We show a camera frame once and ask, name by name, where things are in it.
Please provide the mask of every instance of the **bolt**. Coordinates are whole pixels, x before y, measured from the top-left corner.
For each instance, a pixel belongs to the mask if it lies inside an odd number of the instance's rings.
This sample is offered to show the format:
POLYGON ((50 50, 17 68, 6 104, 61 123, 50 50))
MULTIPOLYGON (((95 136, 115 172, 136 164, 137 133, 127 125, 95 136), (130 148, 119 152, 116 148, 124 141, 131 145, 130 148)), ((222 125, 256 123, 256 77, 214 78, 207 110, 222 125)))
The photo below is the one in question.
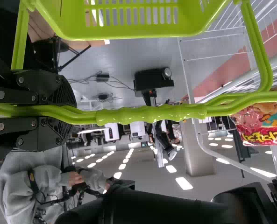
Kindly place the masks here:
POLYGON ((56 143, 57 145, 59 145, 59 144, 60 144, 60 138, 56 138, 55 143, 56 143))
POLYGON ((31 122, 31 126, 33 126, 33 127, 36 126, 36 121, 35 121, 35 120, 33 120, 33 121, 31 122))
POLYGON ((4 124, 0 123, 0 131, 2 131, 4 129, 4 124))
POLYGON ((46 126, 46 124, 47 124, 46 119, 42 119, 42 120, 41 120, 41 125, 42 125, 43 127, 45 127, 45 126, 46 126))
POLYGON ((4 91, 0 91, 0 99, 3 99, 5 95, 4 91))
POLYGON ((19 140, 18 140, 19 146, 23 145, 23 142, 24 142, 23 139, 19 139, 19 140))
POLYGON ((19 83, 24 83, 24 77, 19 78, 19 83))

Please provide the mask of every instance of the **ceiling-mounted device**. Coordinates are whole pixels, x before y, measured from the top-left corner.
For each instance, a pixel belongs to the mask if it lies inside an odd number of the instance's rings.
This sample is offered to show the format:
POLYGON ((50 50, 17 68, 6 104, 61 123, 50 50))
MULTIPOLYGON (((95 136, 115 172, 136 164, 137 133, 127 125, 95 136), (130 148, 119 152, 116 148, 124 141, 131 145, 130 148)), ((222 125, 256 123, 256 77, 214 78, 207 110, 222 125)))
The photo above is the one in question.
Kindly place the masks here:
POLYGON ((133 81, 135 96, 142 97, 144 93, 152 90, 159 91, 160 88, 174 87, 171 76, 172 72, 167 67, 136 72, 133 81))
POLYGON ((170 78, 171 75, 172 75, 172 72, 171 72, 170 68, 165 68, 162 71, 162 75, 163 75, 164 78, 170 78))

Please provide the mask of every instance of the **sleeve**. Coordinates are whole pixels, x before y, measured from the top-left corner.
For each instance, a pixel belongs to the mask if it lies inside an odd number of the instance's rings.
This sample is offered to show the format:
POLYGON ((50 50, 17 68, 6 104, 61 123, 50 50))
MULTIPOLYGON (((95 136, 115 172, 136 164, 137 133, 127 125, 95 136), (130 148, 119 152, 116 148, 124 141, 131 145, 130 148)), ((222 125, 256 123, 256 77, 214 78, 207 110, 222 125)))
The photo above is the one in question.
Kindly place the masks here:
POLYGON ((84 181, 92 190, 105 189, 108 178, 103 175, 102 171, 89 168, 81 170, 79 174, 83 176, 84 181))
MULTIPOLYGON (((66 185, 69 180, 68 173, 61 174, 61 170, 50 165, 38 166, 33 169, 38 188, 44 192, 46 187, 54 188, 66 185)), ((31 200, 33 191, 27 171, 21 171, 8 177, 2 202, 5 210, 5 217, 9 224, 32 223, 36 201, 31 200)))

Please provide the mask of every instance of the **shopping cart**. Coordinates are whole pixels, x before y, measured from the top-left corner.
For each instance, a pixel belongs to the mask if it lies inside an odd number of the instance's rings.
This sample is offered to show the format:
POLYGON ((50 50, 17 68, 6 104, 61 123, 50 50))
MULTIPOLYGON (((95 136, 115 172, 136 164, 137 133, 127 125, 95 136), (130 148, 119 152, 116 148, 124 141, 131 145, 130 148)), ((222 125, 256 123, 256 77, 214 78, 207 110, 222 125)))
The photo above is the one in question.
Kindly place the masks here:
MULTIPOLYGON (((252 93, 218 95, 203 104, 163 105, 161 107, 122 108, 117 111, 84 112, 71 106, 0 104, 0 114, 7 117, 50 116, 69 124, 98 124, 135 121, 153 123, 161 119, 181 121, 227 116, 259 102, 277 102, 277 91, 269 92, 273 74, 261 34, 249 0, 234 0, 240 6, 249 43, 260 74, 260 86, 252 93)), ((23 69, 28 10, 37 9, 57 35, 70 40, 184 37, 202 33, 231 0, 21 0, 12 69, 23 69)), ((220 154, 207 152, 215 157, 220 154)), ((255 174, 230 160, 233 165, 255 174)))
MULTIPOLYGON (((263 43, 270 45, 271 40, 277 37, 277 0, 252 0, 251 6, 254 9, 260 33, 262 33, 263 43)), ((206 32, 196 37, 178 39, 183 68, 187 74, 188 72, 191 74, 194 71, 202 72, 201 69, 206 63, 216 64, 217 69, 224 63, 229 62, 233 57, 236 61, 246 59, 251 68, 242 76, 228 82, 224 86, 220 86, 197 103, 208 103, 215 97, 224 94, 236 94, 238 92, 247 93, 259 89, 261 84, 260 71, 256 68, 255 57, 249 43, 249 33, 246 32, 242 18, 243 15, 241 14, 239 6, 230 3, 206 32), (220 46, 220 43, 224 46, 223 49, 217 48, 220 46), (195 49, 195 46, 206 46, 206 48, 204 50, 198 50, 197 52, 186 50, 195 49)), ((273 70, 272 85, 277 86, 277 54, 272 57, 270 64, 271 69, 273 70)), ((193 92, 190 86, 191 82, 187 75, 186 77, 189 97, 191 102, 194 103, 193 92)), ((233 144, 234 141, 226 142, 223 140, 224 138, 220 138, 220 136, 229 135, 229 132, 234 131, 235 127, 227 125, 230 123, 229 117, 224 119, 221 119, 221 117, 215 117, 213 118, 213 121, 214 122, 208 123, 209 121, 207 120, 207 129, 205 131, 201 128, 204 124, 200 123, 197 119, 194 119, 193 121, 197 140, 202 150, 216 158, 223 159, 223 162, 225 163, 230 163, 241 170, 252 173, 253 175, 261 177, 267 181, 271 181, 272 178, 260 175, 256 171, 239 163, 242 162, 243 158, 239 158, 238 156, 238 162, 216 152, 216 145, 219 145, 218 147, 220 147, 223 144, 225 144, 225 146, 233 144)), ((272 151, 270 159, 273 159, 277 174, 277 147, 271 146, 270 150, 272 151)))

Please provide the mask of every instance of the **hand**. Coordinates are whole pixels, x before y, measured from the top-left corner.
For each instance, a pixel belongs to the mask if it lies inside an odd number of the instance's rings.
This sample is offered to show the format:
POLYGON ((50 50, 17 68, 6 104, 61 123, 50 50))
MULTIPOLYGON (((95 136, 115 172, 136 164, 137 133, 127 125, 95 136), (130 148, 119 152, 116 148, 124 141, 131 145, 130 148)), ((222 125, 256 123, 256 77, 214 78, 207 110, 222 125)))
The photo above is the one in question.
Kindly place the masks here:
POLYGON ((69 186, 72 187, 75 184, 83 183, 83 177, 77 172, 69 172, 69 186))
POLYGON ((111 185, 110 183, 108 183, 107 181, 105 182, 105 190, 110 189, 111 185))

